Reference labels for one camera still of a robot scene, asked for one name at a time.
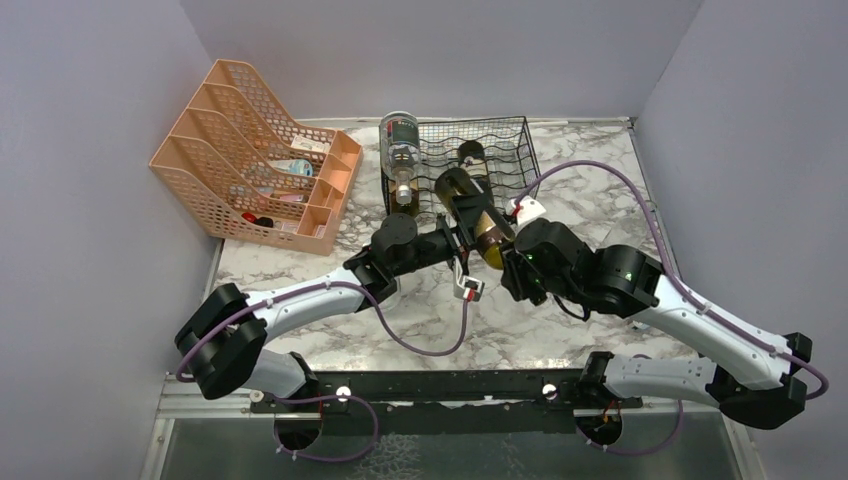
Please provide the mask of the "green bottle silver foil neck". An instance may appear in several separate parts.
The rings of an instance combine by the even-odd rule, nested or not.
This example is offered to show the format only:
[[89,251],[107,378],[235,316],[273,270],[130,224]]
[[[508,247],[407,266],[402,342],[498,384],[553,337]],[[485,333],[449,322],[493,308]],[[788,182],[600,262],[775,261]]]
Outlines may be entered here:
[[511,244],[515,233],[490,191],[466,170],[453,167],[436,179],[435,193],[459,227],[461,244],[476,251],[489,267],[503,270],[502,248]]

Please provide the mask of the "dark green wine bottle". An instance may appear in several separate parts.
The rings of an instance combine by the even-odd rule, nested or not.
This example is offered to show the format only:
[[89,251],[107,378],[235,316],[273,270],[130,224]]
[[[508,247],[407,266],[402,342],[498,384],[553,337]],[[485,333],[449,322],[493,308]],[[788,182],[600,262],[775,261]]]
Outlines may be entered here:
[[492,194],[484,146],[475,140],[465,141],[457,148],[459,165],[487,195]]

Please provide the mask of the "green labelled wine bottle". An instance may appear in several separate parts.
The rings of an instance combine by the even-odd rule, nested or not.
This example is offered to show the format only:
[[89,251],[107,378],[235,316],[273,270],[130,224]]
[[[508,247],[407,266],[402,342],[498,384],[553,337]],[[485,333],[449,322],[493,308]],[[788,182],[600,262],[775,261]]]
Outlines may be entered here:
[[397,189],[391,190],[388,212],[390,214],[406,214],[415,219],[420,213],[419,191],[411,188],[399,194]]

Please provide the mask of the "clear round glass bottle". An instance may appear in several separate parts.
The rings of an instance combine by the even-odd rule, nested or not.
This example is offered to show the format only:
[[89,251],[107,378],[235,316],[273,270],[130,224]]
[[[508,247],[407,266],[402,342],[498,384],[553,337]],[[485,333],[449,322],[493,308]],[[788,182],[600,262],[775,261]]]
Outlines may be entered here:
[[400,304],[402,298],[402,286],[398,283],[395,292],[380,303],[381,310],[384,313],[391,311]]

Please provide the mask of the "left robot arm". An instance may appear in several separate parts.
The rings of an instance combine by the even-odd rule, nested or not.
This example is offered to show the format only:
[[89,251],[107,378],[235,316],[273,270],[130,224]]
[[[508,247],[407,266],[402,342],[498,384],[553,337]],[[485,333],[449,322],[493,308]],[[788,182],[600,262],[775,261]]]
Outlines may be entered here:
[[435,229],[421,233],[413,217],[391,214],[356,255],[313,280],[253,293],[233,283],[216,288],[175,337],[182,356],[176,379],[195,383],[204,398],[214,400],[258,380],[263,368],[274,375],[288,373],[275,393],[285,407],[298,411],[313,401],[315,386],[294,355],[262,359],[269,341],[328,317],[378,310],[397,292],[400,276],[440,262],[453,269],[455,295],[467,312],[484,288],[468,275],[472,234],[494,206],[485,194],[454,195],[447,206],[455,226],[438,216]]

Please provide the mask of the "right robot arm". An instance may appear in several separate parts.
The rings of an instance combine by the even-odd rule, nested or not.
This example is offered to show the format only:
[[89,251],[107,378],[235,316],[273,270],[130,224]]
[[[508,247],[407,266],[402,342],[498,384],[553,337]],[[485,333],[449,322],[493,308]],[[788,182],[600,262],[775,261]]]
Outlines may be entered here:
[[632,319],[697,352],[690,359],[641,359],[591,353],[577,380],[579,398],[600,407],[613,399],[661,397],[715,407],[743,425],[773,430],[802,413],[807,386],[792,357],[809,361],[811,340],[776,335],[689,290],[640,250],[592,250],[564,224],[540,218],[503,247],[502,285],[534,305],[562,297],[589,313]]

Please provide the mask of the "red and black small items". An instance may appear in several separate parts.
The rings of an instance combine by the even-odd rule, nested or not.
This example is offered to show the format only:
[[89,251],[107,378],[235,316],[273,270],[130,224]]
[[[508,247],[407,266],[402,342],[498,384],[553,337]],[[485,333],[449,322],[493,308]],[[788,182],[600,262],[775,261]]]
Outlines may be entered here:
[[243,212],[241,217],[255,226],[263,228],[273,228],[275,226],[275,221],[267,216],[256,216],[251,212]]

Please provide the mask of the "pink tube item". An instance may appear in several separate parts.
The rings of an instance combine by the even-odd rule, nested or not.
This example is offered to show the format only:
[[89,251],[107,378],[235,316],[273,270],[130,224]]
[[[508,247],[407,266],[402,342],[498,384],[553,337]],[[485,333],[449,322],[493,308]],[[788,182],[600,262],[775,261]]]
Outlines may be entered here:
[[271,201],[305,203],[308,200],[308,196],[305,194],[278,190],[272,187],[259,187],[257,191],[262,196],[259,200],[260,205],[269,205]]

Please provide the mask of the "peach plastic file organizer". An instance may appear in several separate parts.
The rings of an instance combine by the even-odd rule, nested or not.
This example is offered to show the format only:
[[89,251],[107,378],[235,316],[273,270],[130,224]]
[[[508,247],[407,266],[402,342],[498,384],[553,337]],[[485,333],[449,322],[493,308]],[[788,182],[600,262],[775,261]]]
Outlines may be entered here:
[[[149,167],[212,237],[328,255],[362,160],[347,133],[293,119],[252,65],[218,59]],[[308,200],[260,205],[259,187]]]

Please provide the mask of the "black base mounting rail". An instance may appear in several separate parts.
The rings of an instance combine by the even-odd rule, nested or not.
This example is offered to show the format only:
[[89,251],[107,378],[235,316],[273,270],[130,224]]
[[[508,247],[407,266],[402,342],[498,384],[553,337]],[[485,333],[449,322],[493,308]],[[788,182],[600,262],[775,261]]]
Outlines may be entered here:
[[294,397],[287,405],[261,393],[249,410],[272,416],[284,433],[304,435],[572,434],[580,410],[642,405],[614,399],[574,368],[324,371]]

